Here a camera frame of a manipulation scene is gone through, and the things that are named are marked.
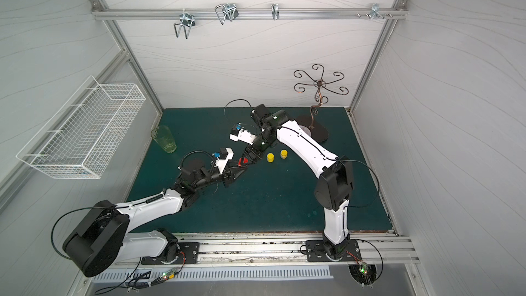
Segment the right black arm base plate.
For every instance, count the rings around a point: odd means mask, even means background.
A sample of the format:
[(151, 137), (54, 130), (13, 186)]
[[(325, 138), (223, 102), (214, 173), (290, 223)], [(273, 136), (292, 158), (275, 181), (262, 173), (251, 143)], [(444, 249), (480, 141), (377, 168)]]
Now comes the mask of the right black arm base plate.
[(355, 263), (362, 260), (356, 239), (344, 240), (338, 245), (325, 240), (309, 240), (305, 242), (305, 247), (309, 263)]

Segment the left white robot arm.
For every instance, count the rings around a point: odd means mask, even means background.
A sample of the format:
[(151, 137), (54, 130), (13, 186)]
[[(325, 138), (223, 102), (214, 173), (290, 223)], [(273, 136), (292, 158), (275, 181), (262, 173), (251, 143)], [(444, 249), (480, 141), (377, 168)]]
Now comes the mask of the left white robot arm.
[(181, 251), (172, 233), (164, 228), (150, 232), (135, 229), (186, 210), (197, 201), (202, 189), (218, 183), (229, 186), (248, 166), (246, 158), (238, 163), (217, 160), (210, 168), (201, 160), (192, 160), (182, 166), (172, 187), (156, 195), (120, 204), (100, 201), (66, 238), (62, 249), (87, 278), (133, 258), (172, 264), (179, 260)]

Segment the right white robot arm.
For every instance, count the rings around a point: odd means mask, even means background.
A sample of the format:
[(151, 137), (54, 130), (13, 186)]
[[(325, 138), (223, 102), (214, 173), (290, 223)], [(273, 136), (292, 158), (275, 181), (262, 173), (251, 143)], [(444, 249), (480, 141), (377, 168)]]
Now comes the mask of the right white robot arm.
[(293, 150), (317, 178), (315, 198), (324, 208), (326, 256), (332, 261), (341, 260), (350, 241), (347, 217), (354, 183), (352, 163), (318, 144), (284, 110), (272, 113), (260, 104), (251, 110), (251, 118), (260, 134), (239, 132), (240, 140), (247, 144), (239, 165), (257, 163), (276, 142)]

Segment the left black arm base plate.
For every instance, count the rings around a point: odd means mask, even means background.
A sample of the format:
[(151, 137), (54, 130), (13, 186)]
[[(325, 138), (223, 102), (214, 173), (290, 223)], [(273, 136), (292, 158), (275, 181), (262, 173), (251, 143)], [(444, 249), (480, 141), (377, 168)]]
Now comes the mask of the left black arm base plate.
[(178, 243), (176, 246), (163, 252), (158, 257), (141, 258), (142, 265), (177, 265), (196, 264), (199, 256), (200, 244), (196, 242)]

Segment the red paint jar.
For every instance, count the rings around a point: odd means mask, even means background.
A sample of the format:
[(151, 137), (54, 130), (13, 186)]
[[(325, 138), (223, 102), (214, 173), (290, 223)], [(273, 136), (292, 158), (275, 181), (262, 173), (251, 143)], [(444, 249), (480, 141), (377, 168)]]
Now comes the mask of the red paint jar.
[(244, 166), (247, 166), (249, 163), (249, 160), (246, 159), (246, 158), (241, 158), (239, 161), (238, 161), (238, 165), (240, 167), (244, 167)]

